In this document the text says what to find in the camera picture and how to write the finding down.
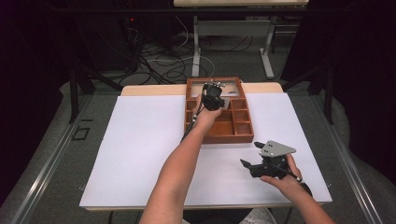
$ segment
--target wooden table edge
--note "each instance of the wooden table edge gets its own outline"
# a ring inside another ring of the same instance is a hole
[[[242,83],[242,88],[245,93],[283,92],[282,87],[277,82]],[[126,86],[122,89],[120,96],[184,95],[186,89],[186,84]]]

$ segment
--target silver metal bracket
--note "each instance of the silver metal bracket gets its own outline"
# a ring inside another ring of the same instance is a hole
[[[288,147],[270,140],[267,142],[267,144],[265,144],[259,154],[264,157],[277,157],[286,155],[288,153],[294,153],[296,151],[297,150],[293,147]]]

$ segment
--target black curtain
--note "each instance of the black curtain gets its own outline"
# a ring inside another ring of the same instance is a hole
[[[68,79],[45,24],[34,1],[0,6],[0,203],[34,155]]]
[[[396,17],[395,4],[384,1],[344,2],[361,13],[348,27],[346,42],[333,46],[344,34],[346,17],[304,18],[290,50],[282,78],[291,80],[322,62],[330,48],[338,48],[334,97],[345,107],[350,122],[351,151],[396,183]],[[334,7],[334,1],[311,0],[308,7]]]

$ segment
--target forearm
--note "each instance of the forearm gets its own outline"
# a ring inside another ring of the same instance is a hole
[[[187,194],[204,136],[205,133],[199,129],[191,130],[166,160],[157,185],[161,184],[164,188],[172,190],[177,196]]]
[[[292,200],[300,210],[306,224],[334,223],[323,208],[308,194],[301,194]]]
[[[192,129],[169,155],[140,223],[179,223],[205,131]]]

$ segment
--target hand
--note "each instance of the hand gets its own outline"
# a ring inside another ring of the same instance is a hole
[[[303,179],[300,170],[296,166],[294,158],[290,154],[287,154],[286,158],[291,172]],[[279,189],[280,192],[293,203],[297,198],[299,198],[299,196],[301,196],[301,194],[307,194],[300,183],[291,175],[286,175],[282,179],[263,175],[261,180]]]
[[[201,98],[202,95],[199,94],[196,98],[197,105],[192,110],[193,114],[196,114],[199,104],[201,103]],[[222,108],[215,111],[209,111],[202,105],[201,110],[201,113],[198,115],[197,120],[195,121],[194,129],[200,129],[204,133],[207,133],[215,123],[215,119],[221,114]]]

